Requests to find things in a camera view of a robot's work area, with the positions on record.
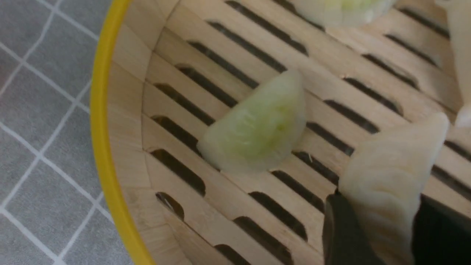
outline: bamboo steamer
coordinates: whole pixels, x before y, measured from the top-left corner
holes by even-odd
[[[222,174],[195,151],[214,120],[287,68],[309,124],[272,172]],[[402,0],[322,29],[287,0],[115,0],[91,103],[100,180],[138,265],[322,264],[323,201],[369,134],[461,107],[443,10]],[[425,194],[471,217],[470,132],[452,128]]]

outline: dumpling wrapper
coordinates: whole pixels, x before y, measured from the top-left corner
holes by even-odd
[[[447,116],[437,113],[374,134],[358,146],[340,178],[339,191],[387,265],[414,264],[413,221],[448,128]]]
[[[362,26],[384,15],[396,0],[292,0],[305,19],[324,26]]]
[[[197,148],[224,172],[256,173],[273,169],[288,157],[305,127],[302,76],[288,70],[261,84],[212,124]]]
[[[447,11],[458,86],[464,103],[455,126],[471,128],[471,0],[436,0],[436,3]]]

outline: wooden slats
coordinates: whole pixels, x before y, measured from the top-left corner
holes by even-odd
[[[173,235],[177,242],[193,265],[232,264],[169,209],[160,205],[160,210],[165,216],[165,220],[172,228]]]
[[[144,133],[152,133],[149,129],[145,128]],[[185,222],[210,244],[230,245],[251,263],[281,264],[157,159],[148,154],[146,162],[154,191],[165,192],[175,199],[185,211]]]
[[[221,7],[221,9],[224,11],[226,11],[226,8],[229,8],[229,7],[224,6],[223,3],[220,3],[220,4],[223,5],[222,7],[224,8]],[[236,13],[235,11],[233,11],[234,13],[232,13],[232,16],[227,15],[228,12],[229,11],[225,13],[226,17],[237,17],[238,19],[243,19],[243,17],[240,17],[241,15]],[[180,14],[187,14],[187,13],[179,13],[178,11],[176,11],[174,15],[178,16]],[[196,21],[191,20],[192,18],[191,16],[185,16],[185,17],[188,18],[188,20],[170,19],[168,26],[174,29],[179,29],[183,27],[183,26],[179,26],[179,27],[172,26],[172,23],[174,21],[180,21],[181,24],[184,24],[185,27],[188,27],[188,28],[191,28],[191,25],[193,24],[197,24]],[[252,40],[256,41],[257,40],[256,35],[260,35],[260,38],[263,38],[263,39],[271,37],[269,41],[272,42],[272,46],[274,46],[273,45],[274,42],[280,42],[279,39],[273,38],[272,35],[267,34],[265,31],[261,29],[260,29],[259,34],[249,34],[247,35],[247,38],[250,41]],[[307,60],[308,61],[307,62],[306,57],[294,51],[290,46],[284,45],[284,43],[279,43],[279,44],[280,44],[280,47],[282,47],[280,48],[280,50],[292,51],[292,53],[290,54],[292,56],[290,57],[286,57],[286,56],[278,57],[281,62],[283,63],[286,62],[287,65],[289,64],[290,66],[295,67],[299,60],[301,61],[300,64],[307,65],[307,67],[309,66],[310,61]],[[208,43],[208,46],[211,49],[215,47],[211,43]],[[226,87],[227,88],[226,92],[230,94],[231,96],[233,96],[236,100],[243,99],[250,92],[250,89],[247,88],[245,84],[243,84],[241,81],[236,79],[234,76],[229,75],[226,71],[221,71],[221,69],[218,70],[216,68],[216,65],[212,61],[208,60],[206,56],[197,52],[195,49],[191,48],[188,44],[182,43],[181,40],[179,40],[177,36],[175,36],[173,33],[170,33],[169,31],[164,30],[162,32],[161,40],[156,47],[156,51],[162,57],[169,60],[172,64],[175,64],[175,65],[190,64],[190,65],[195,66],[195,68],[197,68],[199,72],[204,73],[204,75],[211,76],[211,78],[215,82],[217,82],[216,84],[219,87]],[[269,52],[269,54],[272,55],[273,57],[276,57],[278,53],[273,51],[273,52]],[[243,58],[245,57],[250,58],[253,56],[250,55],[246,51],[239,51],[237,55],[239,59],[235,61],[231,61],[231,63],[237,67],[240,67],[242,71],[245,71],[247,74],[250,75],[250,73],[252,72],[251,70],[253,69],[253,66],[252,64],[245,64]],[[305,75],[307,79],[306,88],[308,90],[314,92],[317,96],[321,97],[322,99],[335,99],[339,103],[349,106],[351,109],[355,110],[357,113],[366,117],[367,119],[372,121],[375,125],[377,125],[381,129],[387,129],[392,126],[405,124],[407,122],[406,120],[402,119],[401,117],[399,117],[398,115],[396,115],[395,113],[393,113],[392,111],[384,107],[383,105],[377,103],[373,99],[357,91],[355,88],[351,87],[345,82],[341,81],[341,83],[339,83],[339,85],[343,87],[342,90],[340,91],[339,87],[335,86],[335,84],[332,84],[334,82],[332,78],[335,78],[332,75],[327,75],[331,79],[327,80],[326,81],[327,83],[323,83],[323,81],[327,79],[326,76],[323,76],[322,80],[314,80],[314,78],[312,76],[309,76],[309,74]],[[216,76],[227,77],[228,75],[229,75],[229,78],[227,79],[226,82],[223,82],[221,79],[218,79],[216,77]],[[312,104],[308,104],[308,106],[309,108],[317,107],[317,105],[314,102]],[[317,116],[319,117],[319,119],[323,119],[324,122],[318,122],[318,121],[315,121],[315,122],[318,122],[323,127],[328,126],[329,123],[337,122],[336,119],[327,120],[324,112],[318,112]],[[363,132],[364,135],[362,138],[357,139],[356,141],[352,141],[352,139],[348,140],[348,138],[355,136],[356,135],[355,131],[360,131],[361,129],[356,126],[353,126],[352,129],[346,130],[344,127],[343,130],[346,134],[345,135],[346,138],[343,139],[339,137],[339,139],[341,139],[342,141],[346,142],[347,144],[353,147],[356,146],[358,143],[360,143],[360,141],[364,140],[365,137],[367,136],[366,132]],[[444,147],[443,150],[441,151],[440,156],[437,160],[437,165],[444,168],[447,172],[449,172],[451,175],[453,175],[456,179],[458,179],[462,183],[468,186],[471,186],[471,176],[467,174],[467,172],[471,171],[471,164],[468,163],[468,161],[466,161],[464,158],[452,152],[447,147]]]
[[[450,41],[395,9],[390,10],[364,29],[391,34],[428,55],[443,72],[455,78],[455,64]]]
[[[434,22],[447,29],[447,14],[445,10],[435,5],[435,1],[430,0],[399,0],[396,5],[398,9],[411,10],[421,17]]]
[[[165,129],[160,127],[160,125],[146,117],[143,117],[143,121],[145,147],[147,149],[162,148],[170,152],[176,159],[188,166],[188,168],[195,174],[200,176],[206,185],[206,196],[204,198],[226,218],[231,220],[241,216],[251,218],[262,229],[270,233],[273,237],[288,247],[288,249],[291,251],[292,259],[295,264],[303,264],[308,261],[321,260],[322,255],[320,254],[320,246],[317,247],[317,250],[309,248],[299,236],[295,235],[289,228],[284,226],[281,221],[277,220],[255,200],[238,189],[234,184],[232,184],[228,179],[210,167],[195,153],[191,152],[186,146],[183,145],[183,143],[179,142]],[[153,178],[153,185],[155,185],[156,189],[158,189],[159,186],[162,186],[164,184],[163,182],[167,182],[169,185],[177,185],[176,183],[182,183],[182,180],[176,176],[168,179],[169,177],[167,175],[173,175],[173,173],[169,172],[165,166],[163,166],[153,157],[148,157],[147,164],[150,174],[153,175],[151,178]],[[178,189],[175,188],[172,190],[172,194],[170,195],[176,201],[182,204],[185,210],[187,207],[189,207],[192,209],[192,211],[195,211],[195,213],[203,212],[203,209],[198,209],[198,207],[195,205],[199,199],[191,198],[190,200],[189,194],[191,193],[196,194],[194,190],[190,192],[189,190],[183,189],[183,187],[179,186]],[[200,216],[198,220],[194,221],[194,223],[190,223],[189,220],[185,218],[185,222],[193,227],[200,235],[202,235],[202,231],[198,230],[200,227],[204,227],[205,232],[207,231],[208,233],[211,233],[213,237],[216,237],[215,233],[221,233],[221,231],[227,229],[227,227],[221,227],[221,224],[211,224],[209,223],[210,220],[202,218],[203,217]],[[233,239],[235,235],[227,236],[227,238],[222,235],[218,236],[218,242],[211,241],[210,238],[206,238],[205,236],[203,237],[211,244],[217,245],[227,244],[225,242],[221,242],[221,240]],[[242,238],[239,237],[238,239],[234,240],[238,241],[237,244],[242,246],[234,246],[233,244],[235,242],[231,242],[227,245],[230,245],[234,250],[236,250],[250,262],[249,257],[246,257],[246,252],[248,249],[252,248],[252,253],[250,254],[252,255],[255,252],[254,246],[245,245],[244,242],[246,242],[247,239],[242,240]],[[258,262],[262,262],[263,258],[265,258],[265,262],[271,260],[265,256],[259,258],[260,260],[258,260]]]
[[[432,99],[456,111],[463,104],[454,77],[426,62],[385,36],[362,29],[327,29],[334,38],[364,54],[373,54],[400,67],[417,82],[418,88]]]
[[[198,86],[158,55],[154,55],[151,59],[147,78],[151,83],[169,84],[191,102],[201,102],[201,104],[198,104],[201,110],[214,119],[221,118],[229,111],[229,107],[208,94],[206,90]],[[222,89],[228,91],[226,88],[227,86],[225,85],[222,87]],[[154,103],[154,98],[159,98],[159,104]],[[325,108],[335,113],[335,111],[330,109],[323,102],[318,100],[315,103],[316,104],[313,104],[313,106],[323,105]],[[162,96],[162,93],[158,90],[149,88],[148,86],[145,89],[143,111],[148,116],[152,116],[154,113],[161,113],[174,121],[179,119],[184,120],[185,123],[182,126],[192,130],[196,136],[201,136],[204,133],[204,127],[190,118],[188,112],[178,108],[175,102],[169,100],[168,97]],[[317,172],[313,172],[294,156],[291,156],[290,159],[282,163],[278,169],[291,175],[291,177],[300,182],[312,193],[318,195],[321,199],[325,199],[328,194],[331,194],[335,190],[335,187],[330,182]]]
[[[394,99],[403,108],[405,118],[417,120],[436,111],[447,112],[436,102],[415,91],[375,64],[360,57],[344,44],[333,40],[324,32],[305,23],[294,14],[288,13],[272,0],[242,0],[240,2],[257,15],[285,31],[292,38],[303,43],[309,51],[309,56],[318,60],[336,76],[357,78],[384,97]],[[454,119],[452,114],[448,114],[451,119]]]
[[[153,101],[159,100],[161,102],[164,102],[161,108],[154,108],[151,106],[147,106],[147,104],[144,104],[144,112],[148,116],[154,116],[158,114],[162,115],[163,113],[159,112],[160,110],[169,109],[169,107],[171,107],[171,109],[175,110],[176,113],[170,114],[170,119],[172,119],[178,125],[183,127],[186,131],[191,133],[196,138],[199,139],[203,136],[204,132],[207,129],[207,126],[201,121],[197,120],[194,116],[191,116],[189,113],[183,115],[183,110],[181,109],[181,107],[175,106],[174,104],[171,105],[171,102],[169,102],[169,98],[163,95],[156,88],[147,86],[146,98],[153,99]],[[287,186],[283,185],[274,176],[268,173],[262,173],[256,176],[226,175],[226,177],[246,193],[260,191],[269,195],[279,205],[287,209],[288,212],[293,214],[294,217],[296,217],[299,221],[301,221],[301,223],[304,224],[307,230],[309,241],[315,242],[312,243],[314,247],[319,247],[321,245],[319,241],[321,239],[319,233],[322,230],[322,214],[315,208],[311,207],[306,201],[304,201],[301,197],[295,194]]]
[[[286,35],[255,23],[225,0],[135,0],[130,4],[118,35],[108,88],[110,143],[123,196],[157,264],[231,264],[218,251],[221,245],[251,264],[291,264],[244,231],[243,225],[234,222],[237,218],[250,218],[285,246],[294,265],[321,264],[324,217],[316,207],[336,187],[321,175],[326,170],[318,165],[341,177],[349,156],[331,142],[355,148],[370,135],[329,104],[334,101],[350,109],[379,130],[415,122],[437,111],[453,121],[462,102],[446,36],[446,15],[432,0],[399,0],[396,9],[372,24],[323,32],[276,1],[236,2],[259,16],[259,23],[260,18],[265,19],[288,34],[309,55],[289,43]],[[231,34],[246,43],[231,39]],[[196,46],[208,50],[201,52]],[[214,54],[226,61],[225,66],[213,61]],[[419,90],[364,58],[366,54],[399,69]],[[306,128],[294,150],[311,155],[317,166],[290,155],[272,173],[220,173],[194,152],[194,139],[182,141],[153,120],[168,118],[199,139],[211,122],[230,110],[233,104],[229,101],[244,100],[255,83],[276,76],[280,68],[297,68],[303,73],[308,121],[331,134]],[[192,80],[192,73],[212,85]],[[401,115],[342,80],[346,77],[392,101]],[[469,131],[451,128],[447,139],[470,151],[470,136]],[[161,149],[197,175],[204,192],[193,189],[151,155]],[[471,188],[471,163],[450,148],[441,150],[436,165]],[[279,171],[287,175],[280,177]],[[158,192],[175,199],[184,217],[159,201]],[[424,194],[471,217],[471,202],[435,177],[427,182]],[[252,197],[255,195],[269,197],[285,216],[270,212],[273,208],[263,206]]]

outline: translucent dumpling wrapper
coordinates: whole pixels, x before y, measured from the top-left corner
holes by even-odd
[[[302,76],[288,70],[212,124],[197,147],[217,169],[255,173],[274,168],[290,155],[305,127]]]
[[[362,26],[384,15],[396,0],[291,0],[305,19],[324,26]]]
[[[372,135],[355,150],[340,178],[339,191],[387,265],[414,264],[413,221],[448,128],[447,116],[437,113]]]
[[[463,107],[456,117],[456,127],[471,127],[471,1],[436,0],[447,11],[451,47],[455,58],[458,86]]]

